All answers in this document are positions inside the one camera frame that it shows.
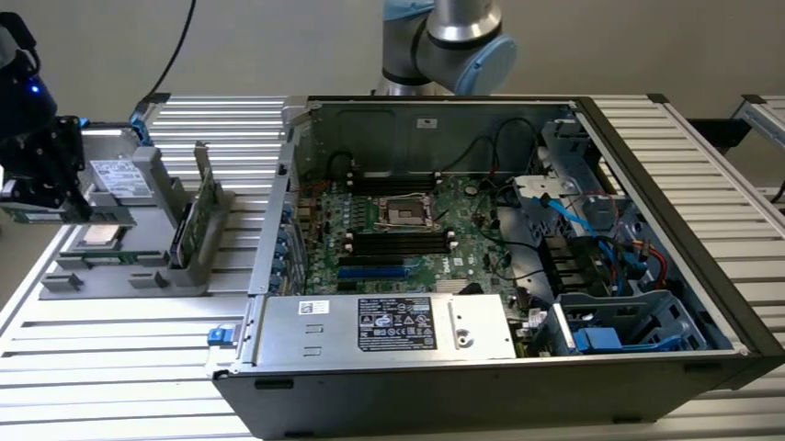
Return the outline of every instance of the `aluminum extrusion table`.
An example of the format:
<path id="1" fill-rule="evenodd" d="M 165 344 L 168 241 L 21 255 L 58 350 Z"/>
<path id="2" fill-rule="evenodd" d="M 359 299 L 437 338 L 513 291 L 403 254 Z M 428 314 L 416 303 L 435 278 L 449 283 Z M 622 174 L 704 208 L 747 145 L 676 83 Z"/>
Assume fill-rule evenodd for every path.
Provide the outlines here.
<path id="1" fill-rule="evenodd" d="M 785 342 L 785 219 L 667 103 L 596 104 L 766 325 Z M 197 185 L 194 141 L 209 141 L 237 194 L 209 283 L 194 299 L 38 301 L 36 279 L 72 236 L 62 227 L 0 313 L 0 439 L 249 441 L 206 380 L 205 333 L 238 322 L 278 150 L 278 97 L 172 97 L 150 125 L 172 175 Z M 213 357 L 228 361 L 233 351 Z M 785 368 L 714 391 L 655 424 L 392 439 L 778 439 Z"/>

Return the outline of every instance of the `blue latch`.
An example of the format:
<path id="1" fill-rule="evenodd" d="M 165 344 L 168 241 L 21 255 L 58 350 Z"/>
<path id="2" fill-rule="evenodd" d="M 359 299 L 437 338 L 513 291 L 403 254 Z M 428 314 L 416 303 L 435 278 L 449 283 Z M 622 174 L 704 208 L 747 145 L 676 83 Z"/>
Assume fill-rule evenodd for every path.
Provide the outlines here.
<path id="1" fill-rule="evenodd" d="M 668 352 L 678 350 L 680 335 L 671 335 L 659 342 L 640 345 L 622 345 L 612 328 L 582 328 L 572 333 L 578 352 L 582 354 L 618 354 L 623 352 Z"/>
<path id="2" fill-rule="evenodd" d="M 232 346 L 233 345 L 233 325 L 225 325 L 212 328 L 206 333 L 208 346 Z"/>

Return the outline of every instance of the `white sticker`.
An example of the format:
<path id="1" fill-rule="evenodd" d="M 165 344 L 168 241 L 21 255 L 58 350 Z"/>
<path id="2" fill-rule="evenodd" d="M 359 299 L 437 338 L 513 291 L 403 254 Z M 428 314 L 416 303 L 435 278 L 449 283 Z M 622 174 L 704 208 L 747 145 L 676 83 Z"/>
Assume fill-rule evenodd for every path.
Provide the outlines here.
<path id="1" fill-rule="evenodd" d="M 435 129 L 439 125 L 439 119 L 436 118 L 417 118 L 416 128 L 417 129 Z"/>
<path id="2" fill-rule="evenodd" d="M 149 198 L 142 174 L 130 161 L 90 161 L 100 182 L 116 198 Z"/>
<path id="3" fill-rule="evenodd" d="M 62 218 L 54 213 L 23 213 L 29 221 L 61 221 Z"/>
<path id="4" fill-rule="evenodd" d="M 300 301 L 297 313 L 299 315 L 328 314 L 329 300 Z"/>
<path id="5" fill-rule="evenodd" d="M 84 262 L 92 265 L 120 265 L 122 263 L 118 257 L 85 257 Z"/>

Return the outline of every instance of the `warning label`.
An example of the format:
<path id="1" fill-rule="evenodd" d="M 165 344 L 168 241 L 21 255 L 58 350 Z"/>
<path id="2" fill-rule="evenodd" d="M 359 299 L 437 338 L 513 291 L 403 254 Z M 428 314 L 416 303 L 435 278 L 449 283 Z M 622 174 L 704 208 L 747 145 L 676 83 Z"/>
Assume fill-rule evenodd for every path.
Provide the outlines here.
<path id="1" fill-rule="evenodd" d="M 356 346 L 363 352 L 436 348 L 428 297 L 359 299 Z"/>
<path id="2" fill-rule="evenodd" d="M 149 187 L 130 161 L 90 161 L 100 182 L 116 198 L 149 198 Z"/>

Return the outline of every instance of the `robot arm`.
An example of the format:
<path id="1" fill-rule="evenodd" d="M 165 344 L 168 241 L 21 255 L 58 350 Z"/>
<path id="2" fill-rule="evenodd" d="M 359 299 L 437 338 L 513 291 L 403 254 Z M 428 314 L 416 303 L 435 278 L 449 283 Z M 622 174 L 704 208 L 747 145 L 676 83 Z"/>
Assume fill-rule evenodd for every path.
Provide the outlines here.
<path id="1" fill-rule="evenodd" d="M 38 71 L 36 39 L 22 19 L 0 13 L 0 206 L 45 212 L 26 221 L 80 223 L 92 215 L 77 175 L 84 169 L 80 122 L 54 116 L 57 105 Z"/>
<path id="2" fill-rule="evenodd" d="M 485 95 L 504 81 L 516 44 L 492 0 L 387 0 L 376 95 Z"/>

